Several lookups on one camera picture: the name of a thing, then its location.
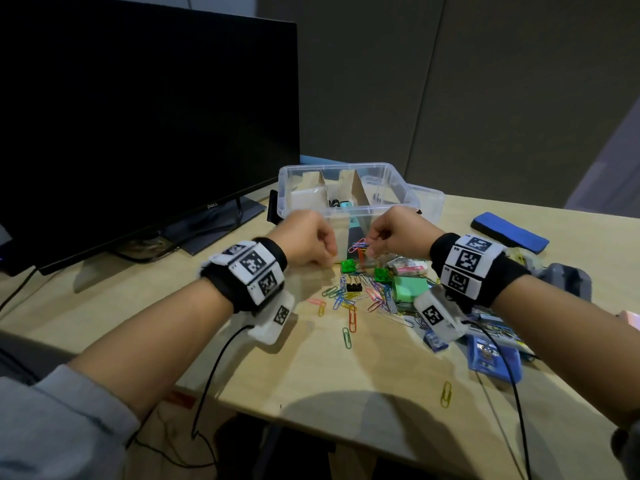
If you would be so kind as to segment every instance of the pink eraser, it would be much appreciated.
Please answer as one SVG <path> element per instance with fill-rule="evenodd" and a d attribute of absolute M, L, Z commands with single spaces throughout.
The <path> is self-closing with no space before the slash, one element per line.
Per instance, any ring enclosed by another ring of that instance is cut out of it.
<path fill-rule="evenodd" d="M 624 320 L 625 322 L 629 323 L 629 325 L 631 325 L 632 327 L 635 327 L 638 330 L 640 330 L 640 315 L 624 310 L 620 312 L 617 316 L 619 318 L 622 318 L 622 320 Z"/>

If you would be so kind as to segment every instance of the desk surface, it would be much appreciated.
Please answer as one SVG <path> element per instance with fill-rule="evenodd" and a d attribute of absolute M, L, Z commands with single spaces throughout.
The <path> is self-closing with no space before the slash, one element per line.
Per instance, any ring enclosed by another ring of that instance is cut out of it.
<path fill-rule="evenodd" d="M 472 218 L 491 211 L 550 240 L 546 264 L 583 268 L 593 301 L 617 313 L 640 310 L 634 263 L 640 220 L 562 209 L 448 196 L 439 225 L 466 233 Z M 144 307 L 187 284 L 209 254 L 272 227 L 261 214 L 191 258 L 175 253 L 135 266 L 99 255 L 52 276 L 37 274 L 0 316 L 0 330 L 79 353 Z M 0 281 L 7 296 L 22 276 Z M 342 339 L 347 310 L 323 317 L 304 300 L 337 282 L 337 268 L 290 274 L 300 303 L 276 345 L 238 338 L 225 353 L 211 393 L 232 408 L 276 419 L 454 476 L 520 478 L 522 439 L 510 386 L 467 368 L 457 344 L 437 355 L 412 329 L 378 314 L 358 312 L 353 348 Z M 236 315 L 178 384 L 202 390 L 222 345 L 245 320 Z M 617 479 L 609 450 L 614 427 L 540 361 L 518 385 L 532 469 L 550 479 Z M 452 384 L 444 409 L 444 383 Z"/>

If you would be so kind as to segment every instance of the green box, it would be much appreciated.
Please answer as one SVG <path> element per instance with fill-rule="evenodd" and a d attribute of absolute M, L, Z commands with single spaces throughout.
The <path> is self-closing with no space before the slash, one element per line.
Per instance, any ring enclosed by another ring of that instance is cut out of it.
<path fill-rule="evenodd" d="M 413 303 L 422 293 L 431 288 L 424 278 L 395 276 L 393 284 L 394 301 Z"/>
<path fill-rule="evenodd" d="M 388 269 L 377 267 L 373 270 L 373 279 L 379 283 L 390 283 L 391 275 Z"/>
<path fill-rule="evenodd" d="M 343 273 L 355 273 L 356 272 L 356 261 L 353 259 L 347 259 L 340 263 L 340 268 Z"/>

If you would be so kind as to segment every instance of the gray plastic object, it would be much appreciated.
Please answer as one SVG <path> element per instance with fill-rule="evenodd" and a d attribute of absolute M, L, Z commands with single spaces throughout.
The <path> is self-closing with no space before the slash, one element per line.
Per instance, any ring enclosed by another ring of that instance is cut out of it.
<path fill-rule="evenodd" d="M 581 269 L 555 262 L 540 271 L 537 276 L 556 288 L 591 301 L 591 277 Z"/>

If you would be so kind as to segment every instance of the hand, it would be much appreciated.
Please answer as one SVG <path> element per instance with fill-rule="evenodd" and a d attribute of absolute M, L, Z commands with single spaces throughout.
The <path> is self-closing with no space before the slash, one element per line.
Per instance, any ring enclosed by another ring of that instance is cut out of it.
<path fill-rule="evenodd" d="M 330 267 L 338 254 L 332 227 L 315 210 L 293 211 L 267 237 L 279 245 L 290 266 Z"/>
<path fill-rule="evenodd" d="M 407 258 L 429 259 L 431 245 L 444 234 L 442 229 L 417 214 L 415 209 L 395 205 L 378 217 L 367 236 L 367 255 L 386 253 Z"/>

